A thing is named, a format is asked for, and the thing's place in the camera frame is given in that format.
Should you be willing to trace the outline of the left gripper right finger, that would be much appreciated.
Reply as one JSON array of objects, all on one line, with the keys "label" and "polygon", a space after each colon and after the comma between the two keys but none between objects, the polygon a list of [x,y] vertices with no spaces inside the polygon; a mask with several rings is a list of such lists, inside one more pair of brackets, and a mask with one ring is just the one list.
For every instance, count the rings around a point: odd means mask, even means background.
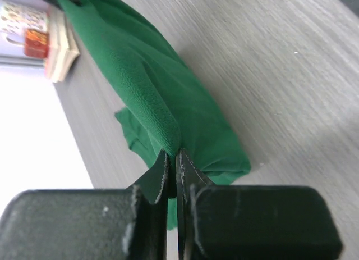
[{"label": "left gripper right finger", "polygon": [[180,259],[338,259],[343,243],[308,186],[217,185],[185,150],[176,158]]}]

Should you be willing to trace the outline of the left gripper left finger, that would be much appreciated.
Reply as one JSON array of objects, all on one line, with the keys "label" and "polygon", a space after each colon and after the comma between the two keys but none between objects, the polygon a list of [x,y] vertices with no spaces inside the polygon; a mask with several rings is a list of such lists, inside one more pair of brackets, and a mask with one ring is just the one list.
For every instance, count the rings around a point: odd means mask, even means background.
[{"label": "left gripper left finger", "polygon": [[164,259],[169,158],[127,189],[27,190],[1,216],[2,259]]}]

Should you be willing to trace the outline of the green t shirt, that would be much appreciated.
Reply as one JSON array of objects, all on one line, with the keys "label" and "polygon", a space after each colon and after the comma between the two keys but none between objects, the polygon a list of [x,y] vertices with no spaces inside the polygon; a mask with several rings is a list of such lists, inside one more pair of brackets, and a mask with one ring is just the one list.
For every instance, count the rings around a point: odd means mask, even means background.
[{"label": "green t shirt", "polygon": [[122,0],[57,0],[125,107],[115,116],[131,151],[152,166],[161,150],[186,149],[214,183],[250,172],[237,135],[162,34]]}]

